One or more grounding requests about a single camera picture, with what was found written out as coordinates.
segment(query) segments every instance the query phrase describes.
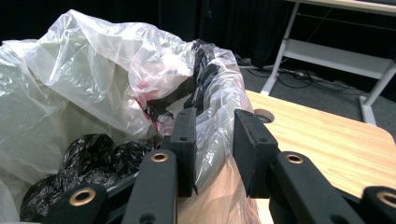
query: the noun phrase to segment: table leg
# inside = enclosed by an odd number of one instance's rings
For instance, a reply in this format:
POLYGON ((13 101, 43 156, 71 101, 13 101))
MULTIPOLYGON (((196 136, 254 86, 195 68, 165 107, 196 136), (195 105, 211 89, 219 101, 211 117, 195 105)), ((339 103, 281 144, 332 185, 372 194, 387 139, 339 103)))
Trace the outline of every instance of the table leg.
POLYGON ((294 8, 293 8, 293 11, 291 12, 288 27, 286 28, 285 35, 283 36, 282 43, 280 44, 279 52, 277 53, 277 56, 276 56, 276 61, 274 64, 273 71, 271 73, 271 76, 269 76, 267 81, 265 82, 265 85, 262 88, 262 91, 260 92, 263 95, 269 95, 270 91, 272 90, 272 88, 274 87, 274 85, 276 83, 277 70, 279 69, 280 62, 282 62, 283 53, 285 52, 285 48, 288 45, 288 39, 289 39, 291 27, 294 24, 294 19, 297 15, 299 5, 300 5, 300 3, 294 4, 294 8))
POLYGON ((369 97, 359 97, 359 101, 361 103, 361 113, 363 115, 364 122, 376 125, 372 104, 376 100, 376 98, 378 98, 382 90, 384 90, 385 87, 388 85, 395 73, 396 63, 393 63, 388 71, 376 82, 374 88, 370 92, 369 97))

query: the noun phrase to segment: plastic bag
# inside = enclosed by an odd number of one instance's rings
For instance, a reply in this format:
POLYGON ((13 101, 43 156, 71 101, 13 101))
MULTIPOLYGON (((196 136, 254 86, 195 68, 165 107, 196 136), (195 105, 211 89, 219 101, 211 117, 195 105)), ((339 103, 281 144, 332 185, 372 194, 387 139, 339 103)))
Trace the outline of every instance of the plastic bag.
POLYGON ((233 111, 252 111, 242 76, 230 51, 196 44, 149 24, 113 24, 74 10, 39 40, 4 42, 0 222, 18 221, 28 187, 56 174, 64 150, 79 136, 106 133, 120 144, 171 133, 175 115, 197 92, 197 75, 215 66, 216 75, 195 97, 202 107, 196 127, 199 195, 179 200, 178 220, 257 223, 231 154, 233 111))

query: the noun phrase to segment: gray carpet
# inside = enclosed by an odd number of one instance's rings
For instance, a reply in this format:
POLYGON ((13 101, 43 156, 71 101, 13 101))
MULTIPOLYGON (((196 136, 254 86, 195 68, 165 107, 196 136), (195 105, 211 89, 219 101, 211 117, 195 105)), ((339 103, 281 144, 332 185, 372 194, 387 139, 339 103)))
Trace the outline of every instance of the gray carpet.
MULTIPOLYGON (((269 72, 251 69, 249 71, 241 68, 245 88, 250 91, 260 92, 267 79, 266 77, 270 75, 269 72)), ((308 85, 290 74, 282 74, 280 80, 284 84, 278 80, 270 96, 345 118, 363 121, 359 95, 367 95, 367 92, 348 87, 342 82, 320 81, 320 79, 308 85), (328 91, 327 88, 337 89, 339 92, 328 91)), ((376 125, 388 131, 393 136, 393 139, 396 139, 396 103, 380 96, 374 102, 372 108, 376 125)))

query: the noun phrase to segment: black curtain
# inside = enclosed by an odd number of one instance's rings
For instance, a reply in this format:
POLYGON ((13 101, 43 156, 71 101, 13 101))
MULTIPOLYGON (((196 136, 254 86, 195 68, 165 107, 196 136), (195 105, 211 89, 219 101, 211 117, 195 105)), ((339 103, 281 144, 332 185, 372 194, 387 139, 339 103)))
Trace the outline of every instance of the black curtain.
POLYGON ((199 38, 252 59, 275 61, 291 3, 279 0, 204 0, 199 38))
POLYGON ((4 0, 0 41, 38 39, 69 9, 111 22, 159 23, 159 0, 4 0))
POLYGON ((159 0, 159 28, 177 35, 184 41, 198 36, 200 0, 159 0))

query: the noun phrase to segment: wooden table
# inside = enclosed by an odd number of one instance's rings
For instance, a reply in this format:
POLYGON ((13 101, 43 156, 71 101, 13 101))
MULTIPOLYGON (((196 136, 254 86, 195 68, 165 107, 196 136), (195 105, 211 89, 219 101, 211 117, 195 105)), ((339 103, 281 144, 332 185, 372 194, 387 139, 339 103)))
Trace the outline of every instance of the wooden table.
MULTIPOLYGON (((376 126, 247 91, 254 109, 270 111, 265 124, 281 151, 307 156, 336 187, 360 197, 367 186, 396 189, 396 146, 376 126)), ((257 200, 262 223, 271 223, 268 200, 257 200)))

